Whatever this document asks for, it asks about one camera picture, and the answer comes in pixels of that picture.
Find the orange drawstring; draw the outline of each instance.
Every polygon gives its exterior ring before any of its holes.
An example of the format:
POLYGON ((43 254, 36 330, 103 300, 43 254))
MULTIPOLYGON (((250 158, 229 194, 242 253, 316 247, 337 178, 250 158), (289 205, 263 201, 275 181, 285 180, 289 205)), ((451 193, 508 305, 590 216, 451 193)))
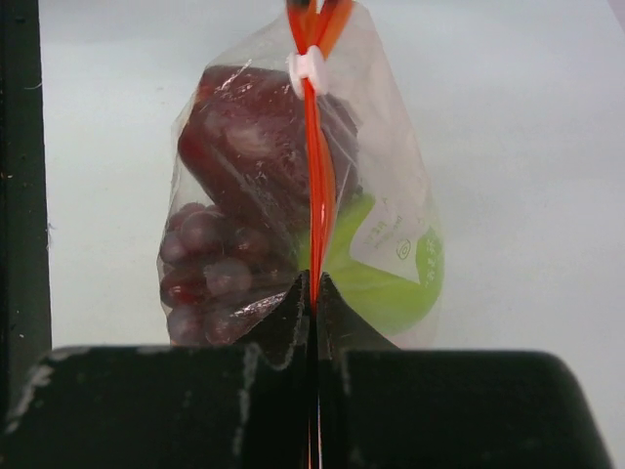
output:
MULTIPOLYGON (((326 0, 317 14, 315 0, 308 6, 287 0, 287 16, 298 54, 304 55, 310 46, 317 46, 327 59, 350 18, 353 5, 353 0, 326 0)), ((316 92, 308 78, 303 81, 311 181, 311 305, 315 314, 323 258, 336 215, 336 177, 321 132, 316 92)))

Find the white background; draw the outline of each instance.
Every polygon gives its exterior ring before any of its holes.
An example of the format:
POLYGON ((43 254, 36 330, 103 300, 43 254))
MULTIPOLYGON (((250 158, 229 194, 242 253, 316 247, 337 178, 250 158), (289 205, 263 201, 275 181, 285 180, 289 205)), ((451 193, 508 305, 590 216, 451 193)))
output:
MULTIPOLYGON (((445 227, 437 345, 556 353, 625 466, 625 35, 613 12, 605 0, 364 3, 445 227)), ((170 126, 204 65, 282 1, 40 5, 54 344, 165 343, 155 257, 170 126)))

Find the green apple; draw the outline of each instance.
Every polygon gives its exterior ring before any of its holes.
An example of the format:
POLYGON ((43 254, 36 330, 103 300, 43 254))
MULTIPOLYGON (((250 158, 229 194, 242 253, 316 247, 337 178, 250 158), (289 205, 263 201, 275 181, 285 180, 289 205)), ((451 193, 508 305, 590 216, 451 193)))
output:
MULTIPOLYGON (((379 332, 395 335, 422 319, 437 301, 443 279, 442 242, 433 228, 419 239, 415 263, 420 283, 354 260, 350 255, 352 240, 374 204, 373 196, 363 195, 342 210, 323 270, 352 309, 379 332)), ((299 267, 303 270, 310 266, 308 238, 302 246, 299 267)))

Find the red grape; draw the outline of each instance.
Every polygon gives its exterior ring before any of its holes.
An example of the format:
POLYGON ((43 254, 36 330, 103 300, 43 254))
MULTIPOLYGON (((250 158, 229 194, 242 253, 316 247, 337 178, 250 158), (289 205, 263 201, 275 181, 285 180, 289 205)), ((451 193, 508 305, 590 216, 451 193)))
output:
POLYGON ((172 232, 178 230, 189 215, 201 212, 205 208, 206 207, 204 205, 198 202, 188 203, 183 206, 183 208, 169 218, 169 221, 167 222, 167 231, 172 232))
POLYGON ((177 264, 188 256, 177 232, 170 232, 163 237, 160 245, 160 258, 166 264, 177 264))
POLYGON ((205 312, 199 306, 179 306, 167 317, 167 330, 177 345, 193 346, 206 343, 205 312))
POLYGON ((277 257, 270 257, 257 268, 254 274, 254 288, 288 285, 297 276, 297 269, 277 257))
POLYGON ((245 263, 226 258, 204 269, 206 287, 213 296, 244 293, 252 286, 252 273, 245 263))
POLYGON ((192 213, 180 226, 181 242, 193 254, 223 254, 222 224, 219 216, 213 213, 192 213))
MULTIPOLYGON (((180 159, 228 217, 276 235, 310 221, 303 103, 288 74, 255 67, 208 67, 178 140, 180 159)), ((341 102, 320 97, 321 126, 332 156, 337 193, 357 186, 357 129, 341 102)))
POLYGON ((170 308, 179 305, 196 305, 208 296, 206 280, 197 266, 171 271, 160 282, 161 301, 170 308))
POLYGON ((253 228, 239 228, 229 241, 228 255, 248 264, 263 261, 270 252, 268 238, 253 228))

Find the bunch of grapes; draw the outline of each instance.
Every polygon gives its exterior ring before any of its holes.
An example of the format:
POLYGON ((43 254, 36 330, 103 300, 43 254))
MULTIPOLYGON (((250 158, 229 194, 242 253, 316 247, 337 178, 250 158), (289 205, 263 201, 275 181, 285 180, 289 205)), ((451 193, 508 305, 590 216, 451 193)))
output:
POLYGON ((285 246, 227 218, 216 205, 189 203, 173 214, 160 246, 161 301, 178 345, 226 345, 280 302, 297 276, 285 246))

